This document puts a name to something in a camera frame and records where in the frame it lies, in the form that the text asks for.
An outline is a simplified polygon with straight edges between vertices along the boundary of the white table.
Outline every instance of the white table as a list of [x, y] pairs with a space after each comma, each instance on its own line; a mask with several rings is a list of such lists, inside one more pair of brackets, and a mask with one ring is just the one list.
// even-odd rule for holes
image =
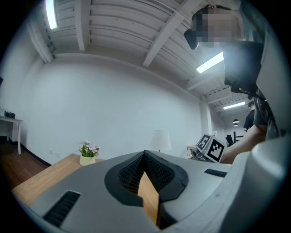
[[[17, 135], [17, 146], [18, 146], [18, 154], [21, 155], [21, 149], [20, 149], [20, 132], [21, 132], [21, 122], [22, 120], [13, 119], [5, 116], [0, 116], [0, 121], [5, 122], [12, 122], [18, 124], [18, 135]], [[9, 140], [9, 128], [7, 127], [7, 140]]]

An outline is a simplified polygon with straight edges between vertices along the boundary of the table leg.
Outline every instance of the table leg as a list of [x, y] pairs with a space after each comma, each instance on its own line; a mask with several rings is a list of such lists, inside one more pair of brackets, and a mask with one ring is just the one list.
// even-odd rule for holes
[[18, 145], [18, 154], [19, 155], [21, 155], [21, 149], [20, 149], [20, 132], [21, 132], [21, 123], [18, 123], [17, 145]]
[[7, 124], [6, 124], [6, 139], [9, 141], [9, 123], [7, 122]]

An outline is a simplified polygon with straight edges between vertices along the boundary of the white lampshade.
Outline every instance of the white lampshade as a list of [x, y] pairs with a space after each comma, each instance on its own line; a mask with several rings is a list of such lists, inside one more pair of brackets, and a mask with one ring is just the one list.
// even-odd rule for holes
[[171, 150], [170, 133], [166, 130], [155, 130], [150, 147], [156, 150]]

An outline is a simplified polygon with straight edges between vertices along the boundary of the white wall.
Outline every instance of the white wall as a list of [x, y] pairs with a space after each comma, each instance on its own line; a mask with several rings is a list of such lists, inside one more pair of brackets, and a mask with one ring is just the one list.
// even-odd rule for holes
[[225, 130], [224, 130], [224, 122], [222, 118], [215, 112], [210, 110], [210, 115], [211, 115], [211, 125], [212, 125], [212, 130], [217, 131], [217, 138], [221, 140], [222, 142], [225, 142]]
[[77, 153], [84, 139], [108, 159], [150, 149], [155, 129], [170, 131], [172, 150], [162, 152], [180, 157], [201, 137], [199, 104], [155, 76], [93, 57], [38, 63], [20, 95], [21, 142], [51, 164]]
[[[249, 114], [249, 112], [244, 112], [241, 114], [237, 114], [235, 116], [227, 116], [223, 118], [224, 124], [225, 124], [225, 135], [230, 134], [232, 139], [233, 138], [233, 132], [236, 132], [236, 136], [243, 136], [246, 134], [246, 132], [243, 129], [243, 126], [246, 121], [246, 116]], [[233, 126], [233, 120], [238, 119], [240, 122], [238, 123], [238, 126], [234, 127]]]
[[200, 104], [200, 110], [202, 134], [212, 134], [210, 108], [206, 102], [205, 96], [201, 96], [201, 100], [202, 103]]
[[[16, 118], [19, 118], [19, 92], [31, 65], [38, 56], [27, 28], [23, 25], [9, 44], [0, 64], [0, 76], [4, 79], [0, 88], [0, 109], [14, 112]], [[0, 122], [0, 136], [6, 135], [6, 124]], [[12, 124], [9, 124], [12, 135]]]

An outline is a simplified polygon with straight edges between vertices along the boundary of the wooden table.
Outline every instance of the wooden table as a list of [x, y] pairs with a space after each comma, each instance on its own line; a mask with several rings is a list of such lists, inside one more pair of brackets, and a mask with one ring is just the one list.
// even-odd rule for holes
[[[70, 154], [66, 158], [36, 174], [32, 178], [12, 189], [15, 197], [30, 206], [45, 190], [64, 179], [81, 167], [80, 155]], [[146, 173], [140, 180], [138, 196], [143, 198], [144, 210], [151, 220], [156, 223], [159, 194], [156, 192]]]

